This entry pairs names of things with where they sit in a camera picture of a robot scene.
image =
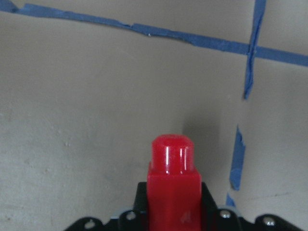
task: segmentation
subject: gray floor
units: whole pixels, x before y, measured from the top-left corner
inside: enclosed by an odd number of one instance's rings
[[[196,5],[186,9],[184,1],[125,8],[114,1],[100,8],[95,0],[29,2],[240,42],[249,41],[254,5],[200,3],[195,20]],[[261,45],[272,47],[270,38],[282,33],[278,16],[271,18],[278,14],[285,37],[276,48],[308,54],[307,22],[296,17],[286,25],[277,5],[268,3]],[[286,17],[308,7],[281,5]],[[271,212],[308,229],[306,67],[257,59],[244,102],[245,56],[9,13],[0,13],[0,28],[1,229],[61,231],[86,215],[107,221],[132,203],[146,180],[151,141],[163,133],[195,142],[196,165],[219,204],[230,192],[248,220]],[[241,190],[233,192],[238,124],[247,148]]]

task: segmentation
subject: red cap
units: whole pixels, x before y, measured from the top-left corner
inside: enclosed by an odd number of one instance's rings
[[[184,135],[162,135],[152,143],[151,169],[166,174],[185,174],[194,170],[193,142]]]

